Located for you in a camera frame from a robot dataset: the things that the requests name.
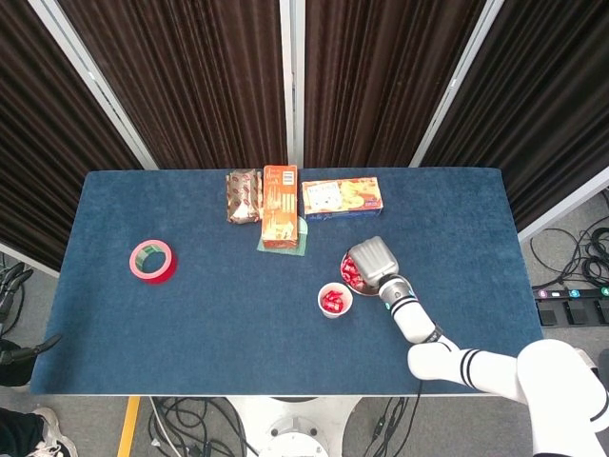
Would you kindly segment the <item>green cloth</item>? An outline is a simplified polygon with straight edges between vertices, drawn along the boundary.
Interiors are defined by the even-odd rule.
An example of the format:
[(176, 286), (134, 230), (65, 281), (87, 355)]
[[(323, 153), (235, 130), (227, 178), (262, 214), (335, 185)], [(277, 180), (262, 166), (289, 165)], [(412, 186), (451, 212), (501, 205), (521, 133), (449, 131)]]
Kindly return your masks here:
[(298, 242), (295, 248), (265, 248), (263, 244), (263, 240), (260, 239), (257, 250), (260, 252), (270, 252), (276, 254), (283, 255), (292, 255), (292, 256), (305, 256), (306, 251), (306, 240), (308, 235), (308, 225), (306, 220), (299, 216), (298, 217)]

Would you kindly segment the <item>blue table mat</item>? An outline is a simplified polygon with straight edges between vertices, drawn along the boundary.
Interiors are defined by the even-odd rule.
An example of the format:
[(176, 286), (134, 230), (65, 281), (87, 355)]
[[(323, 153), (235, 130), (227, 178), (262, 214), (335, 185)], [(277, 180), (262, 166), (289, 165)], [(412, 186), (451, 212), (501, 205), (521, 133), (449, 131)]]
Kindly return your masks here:
[[(541, 337), (497, 169), (373, 169), (383, 211), (315, 221), (305, 256), (257, 250), (261, 229), (226, 219), (221, 170), (96, 171), (83, 186), (51, 307), (60, 342), (35, 394), (411, 395), (408, 344), (384, 304), (357, 297), (328, 319), (317, 295), (353, 246), (380, 236), (431, 318), (462, 348), (515, 355)], [(166, 242), (174, 274), (129, 269)]]

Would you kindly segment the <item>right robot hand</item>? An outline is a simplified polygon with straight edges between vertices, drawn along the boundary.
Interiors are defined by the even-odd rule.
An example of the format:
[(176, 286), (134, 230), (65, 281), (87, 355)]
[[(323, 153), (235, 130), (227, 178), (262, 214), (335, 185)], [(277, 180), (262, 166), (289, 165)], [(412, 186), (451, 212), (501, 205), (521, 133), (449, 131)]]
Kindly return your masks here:
[(372, 288), (377, 288), (385, 276), (399, 273), (396, 257), (380, 236), (355, 245), (348, 254), (364, 282)]

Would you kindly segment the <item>yellow blue biscuit box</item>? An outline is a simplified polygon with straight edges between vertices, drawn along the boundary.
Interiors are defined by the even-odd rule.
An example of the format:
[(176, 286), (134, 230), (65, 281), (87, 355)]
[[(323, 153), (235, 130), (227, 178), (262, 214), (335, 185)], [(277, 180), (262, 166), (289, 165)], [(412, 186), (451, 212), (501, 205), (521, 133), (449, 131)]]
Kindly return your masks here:
[(375, 216), (384, 208), (376, 177), (306, 181), (302, 196), (307, 220)]

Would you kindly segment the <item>round metal plate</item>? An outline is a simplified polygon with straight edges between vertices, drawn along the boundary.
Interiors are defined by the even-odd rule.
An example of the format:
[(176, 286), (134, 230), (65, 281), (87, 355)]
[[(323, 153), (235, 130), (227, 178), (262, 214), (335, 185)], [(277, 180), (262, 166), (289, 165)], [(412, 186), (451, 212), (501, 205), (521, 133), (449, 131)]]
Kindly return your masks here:
[[(346, 256), (350, 256), (348, 252), (347, 252), (347, 253), (344, 255), (343, 259), (344, 259)], [(356, 266), (356, 268), (357, 268), (357, 271), (355, 271), (355, 272), (358, 272), (358, 273), (361, 275), (361, 277), (362, 277), (363, 281), (364, 281), (364, 282), (365, 282), (365, 284), (366, 284), (366, 291), (364, 291), (364, 292), (358, 292), (357, 290), (354, 290), (354, 289), (353, 289), (353, 288), (350, 286), (350, 284), (349, 284), (349, 283), (347, 283), (347, 282), (345, 281), (345, 279), (343, 278), (342, 261), (341, 261), (341, 265), (340, 265), (340, 274), (341, 274), (341, 276), (342, 276), (342, 279), (343, 279), (344, 283), (345, 283), (345, 284), (346, 284), (346, 285), (347, 285), (347, 286), (348, 286), (348, 287), (349, 287), (349, 288), (350, 288), (352, 291), (354, 291), (354, 292), (356, 292), (356, 293), (358, 293), (358, 294), (360, 294), (360, 295), (362, 295), (362, 296), (375, 296), (375, 295), (377, 295), (377, 294), (378, 294), (378, 289), (377, 289), (377, 288), (374, 288), (374, 287), (371, 287), (370, 285), (368, 285), (368, 284), (367, 284), (367, 282), (366, 282), (366, 281), (363, 279), (362, 275), (360, 274), (360, 272), (359, 272), (359, 270), (358, 270), (358, 268), (357, 268), (357, 266), (356, 266), (355, 262), (353, 261), (353, 262), (354, 262), (354, 264), (355, 264), (355, 266)]]

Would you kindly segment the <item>gold snack bag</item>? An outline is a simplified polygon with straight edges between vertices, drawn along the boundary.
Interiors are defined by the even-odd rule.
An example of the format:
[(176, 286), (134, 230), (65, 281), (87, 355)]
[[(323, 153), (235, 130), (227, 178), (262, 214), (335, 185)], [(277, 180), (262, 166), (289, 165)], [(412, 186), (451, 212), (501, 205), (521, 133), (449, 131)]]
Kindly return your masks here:
[(226, 176), (226, 219), (232, 224), (258, 223), (263, 211), (263, 175), (236, 169)]

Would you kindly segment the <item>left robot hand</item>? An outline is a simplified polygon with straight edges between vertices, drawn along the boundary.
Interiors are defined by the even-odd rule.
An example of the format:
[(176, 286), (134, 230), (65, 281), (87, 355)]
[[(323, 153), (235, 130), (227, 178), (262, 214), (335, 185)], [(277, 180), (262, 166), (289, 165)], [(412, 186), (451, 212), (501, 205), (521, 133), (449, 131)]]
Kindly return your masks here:
[[(33, 270), (26, 268), (24, 262), (17, 262), (0, 272), (0, 343), (3, 342), (2, 336), (8, 332), (5, 324), (10, 317), (14, 296), (20, 291), (22, 297), (25, 297), (22, 287), (32, 274)], [(33, 361), (40, 354), (53, 348), (61, 338), (61, 334), (54, 334), (33, 347), (0, 348), (0, 367)]]

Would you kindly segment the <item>white frame post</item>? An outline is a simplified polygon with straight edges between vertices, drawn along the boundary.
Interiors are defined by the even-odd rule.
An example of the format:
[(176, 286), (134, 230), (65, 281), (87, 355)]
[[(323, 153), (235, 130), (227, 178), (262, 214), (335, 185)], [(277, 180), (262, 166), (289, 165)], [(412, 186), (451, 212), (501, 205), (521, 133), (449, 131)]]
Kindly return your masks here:
[(279, 0), (287, 160), (305, 164), (305, 0)]
[(58, 1), (28, 0), (28, 3), (140, 166), (145, 170), (158, 170), (142, 136)]
[(419, 167), (443, 124), (443, 121), (458, 95), (462, 83), (470, 71), (488, 32), (494, 25), (505, 0), (485, 0), (481, 14), (459, 58), (442, 98), (424, 132), (421, 142), (409, 163), (410, 168)]

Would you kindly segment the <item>tall orange box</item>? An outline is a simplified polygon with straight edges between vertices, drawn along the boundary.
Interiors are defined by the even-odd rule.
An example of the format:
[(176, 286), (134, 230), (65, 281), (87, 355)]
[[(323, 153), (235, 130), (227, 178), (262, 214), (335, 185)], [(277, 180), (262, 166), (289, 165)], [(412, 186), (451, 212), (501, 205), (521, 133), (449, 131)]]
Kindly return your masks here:
[(263, 172), (262, 242), (265, 248), (298, 245), (298, 169), (267, 165)]

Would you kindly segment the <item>dark brown curtain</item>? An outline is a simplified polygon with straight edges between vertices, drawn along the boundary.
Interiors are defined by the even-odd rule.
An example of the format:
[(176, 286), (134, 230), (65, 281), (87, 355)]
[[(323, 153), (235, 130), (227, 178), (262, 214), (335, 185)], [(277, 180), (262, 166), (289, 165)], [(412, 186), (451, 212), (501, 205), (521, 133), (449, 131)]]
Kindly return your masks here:
[(140, 167), (28, 0), (0, 0), (0, 244), (59, 270), (88, 173)]
[(407, 166), (484, 5), (306, 0), (305, 166)]
[(504, 0), (422, 160), (499, 169), (524, 229), (609, 167), (609, 0)]
[(162, 169), (287, 161), (279, 0), (58, 0)]

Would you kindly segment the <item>white frame bar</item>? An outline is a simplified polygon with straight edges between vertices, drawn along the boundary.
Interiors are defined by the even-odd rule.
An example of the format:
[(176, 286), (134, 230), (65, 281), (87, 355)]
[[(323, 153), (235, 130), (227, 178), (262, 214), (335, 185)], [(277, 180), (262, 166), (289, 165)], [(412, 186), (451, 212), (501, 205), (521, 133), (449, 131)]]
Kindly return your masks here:
[(41, 272), (44, 272), (53, 278), (58, 278), (60, 276), (60, 272), (58, 270), (50, 268), (50, 267), (34, 260), (33, 258), (28, 257), (28, 255), (14, 249), (14, 248), (11, 248), (8, 245), (5, 245), (3, 243), (0, 243), (0, 252), (7, 254), (8, 256), (14, 258), (15, 260), (24, 262), (25, 264), (31, 266), (32, 268), (40, 270)]
[(568, 194), (531, 224), (520, 230), (518, 233), (519, 243), (522, 244), (543, 229), (547, 229), (570, 211), (587, 202), (607, 187), (609, 187), (609, 166)]

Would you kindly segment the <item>black trouser leg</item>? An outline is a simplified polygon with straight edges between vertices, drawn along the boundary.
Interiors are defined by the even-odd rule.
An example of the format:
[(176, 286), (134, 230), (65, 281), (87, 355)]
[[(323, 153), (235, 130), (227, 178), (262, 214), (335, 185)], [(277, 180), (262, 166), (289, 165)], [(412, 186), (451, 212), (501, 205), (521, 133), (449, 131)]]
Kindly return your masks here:
[(45, 423), (35, 413), (0, 407), (0, 457), (26, 457), (45, 441)]

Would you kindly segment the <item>white black sneaker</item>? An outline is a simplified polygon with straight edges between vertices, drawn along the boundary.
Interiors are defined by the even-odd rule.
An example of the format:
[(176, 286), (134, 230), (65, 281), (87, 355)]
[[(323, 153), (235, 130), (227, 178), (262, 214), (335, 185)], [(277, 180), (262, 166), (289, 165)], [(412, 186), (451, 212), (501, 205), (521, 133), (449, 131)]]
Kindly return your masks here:
[(61, 430), (56, 413), (49, 407), (33, 412), (44, 423), (42, 438), (28, 457), (79, 457), (75, 444)]

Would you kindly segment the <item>red tape roll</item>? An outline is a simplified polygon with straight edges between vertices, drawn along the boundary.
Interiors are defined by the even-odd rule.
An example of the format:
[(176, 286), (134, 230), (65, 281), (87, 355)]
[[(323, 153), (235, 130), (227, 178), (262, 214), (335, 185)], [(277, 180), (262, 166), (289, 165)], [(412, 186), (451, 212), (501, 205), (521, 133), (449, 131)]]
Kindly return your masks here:
[[(164, 262), (154, 271), (146, 272), (144, 263), (150, 255), (162, 254)], [(177, 257), (171, 247), (164, 241), (149, 239), (137, 245), (129, 256), (129, 269), (139, 280), (147, 284), (162, 284), (167, 281), (177, 268)]]

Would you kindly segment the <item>white paper cup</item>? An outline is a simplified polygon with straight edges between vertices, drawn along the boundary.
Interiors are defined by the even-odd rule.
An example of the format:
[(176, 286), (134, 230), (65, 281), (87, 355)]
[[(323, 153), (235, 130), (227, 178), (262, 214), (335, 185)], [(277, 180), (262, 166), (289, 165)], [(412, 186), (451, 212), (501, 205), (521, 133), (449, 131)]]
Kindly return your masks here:
[[(329, 291), (331, 291), (333, 289), (341, 289), (344, 292), (344, 295), (342, 296), (341, 300), (335, 301), (335, 302), (342, 302), (344, 304), (344, 310), (338, 314), (329, 312), (327, 310), (327, 308), (324, 308), (322, 306), (323, 296), (326, 295)], [(339, 318), (339, 317), (345, 315), (351, 309), (352, 304), (353, 304), (353, 295), (352, 295), (350, 289), (342, 283), (327, 283), (324, 286), (322, 286), (318, 292), (318, 306), (319, 306), (322, 314), (328, 319), (335, 319), (335, 318)]]

